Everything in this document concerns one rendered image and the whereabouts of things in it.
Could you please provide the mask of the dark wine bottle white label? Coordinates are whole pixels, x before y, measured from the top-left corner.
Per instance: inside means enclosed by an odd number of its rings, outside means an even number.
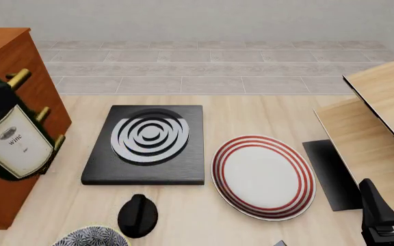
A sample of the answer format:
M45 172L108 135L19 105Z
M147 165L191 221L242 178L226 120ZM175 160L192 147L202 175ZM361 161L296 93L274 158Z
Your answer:
M0 79L0 178L39 174L55 153L54 140L11 86Z

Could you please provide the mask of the flat black stove plate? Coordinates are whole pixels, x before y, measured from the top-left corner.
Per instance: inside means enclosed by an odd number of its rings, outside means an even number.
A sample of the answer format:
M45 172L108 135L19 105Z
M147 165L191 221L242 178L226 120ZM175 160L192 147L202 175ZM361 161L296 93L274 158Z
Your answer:
M203 185L203 107L111 106L81 182L84 185Z

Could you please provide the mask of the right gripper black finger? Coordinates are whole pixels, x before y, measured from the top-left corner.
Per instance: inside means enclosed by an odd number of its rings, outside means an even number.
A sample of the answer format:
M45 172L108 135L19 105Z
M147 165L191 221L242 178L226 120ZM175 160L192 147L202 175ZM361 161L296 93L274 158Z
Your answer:
M363 205L362 230L376 227L393 227L394 210L382 198L374 183L365 178L358 186Z

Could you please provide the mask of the round black stove knob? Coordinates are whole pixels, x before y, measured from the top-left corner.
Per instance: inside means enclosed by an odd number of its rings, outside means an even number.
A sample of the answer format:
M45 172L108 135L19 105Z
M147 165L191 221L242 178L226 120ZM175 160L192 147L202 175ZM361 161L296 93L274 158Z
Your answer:
M118 213L118 227L130 238L142 238L151 233L158 221L154 202L143 194L135 194Z

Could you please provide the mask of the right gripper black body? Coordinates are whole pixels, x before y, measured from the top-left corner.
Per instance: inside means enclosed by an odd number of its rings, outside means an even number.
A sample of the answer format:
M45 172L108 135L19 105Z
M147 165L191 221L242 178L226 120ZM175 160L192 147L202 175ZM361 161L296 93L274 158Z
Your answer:
M365 228L361 234L366 246L394 246L394 230L377 231L375 228Z

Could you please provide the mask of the black white patterned bowl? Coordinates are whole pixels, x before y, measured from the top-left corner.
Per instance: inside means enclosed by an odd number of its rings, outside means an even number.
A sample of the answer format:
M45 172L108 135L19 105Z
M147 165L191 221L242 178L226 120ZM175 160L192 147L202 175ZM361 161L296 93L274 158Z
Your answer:
M131 246L131 244L119 231L94 225L72 231L52 246Z

